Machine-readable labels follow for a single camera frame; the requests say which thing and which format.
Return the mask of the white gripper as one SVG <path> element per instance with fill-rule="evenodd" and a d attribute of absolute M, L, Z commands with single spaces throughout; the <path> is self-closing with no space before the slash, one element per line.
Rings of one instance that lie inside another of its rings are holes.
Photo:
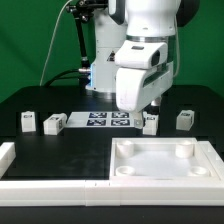
<path fill-rule="evenodd" d="M 116 74 L 116 105 L 124 112 L 134 114 L 134 126 L 143 127 L 142 111 L 150 103 L 153 115 L 160 113 L 161 96 L 173 83 L 173 63 L 151 69 L 120 66 Z"/>

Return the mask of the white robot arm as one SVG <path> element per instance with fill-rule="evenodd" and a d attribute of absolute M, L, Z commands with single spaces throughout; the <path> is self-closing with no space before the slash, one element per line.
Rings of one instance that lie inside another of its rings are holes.
<path fill-rule="evenodd" d="M 143 110 L 159 103 L 180 68 L 178 29 L 199 10 L 200 0 L 106 0 L 94 12 L 96 58 L 87 90 L 116 99 L 134 126 Z"/>

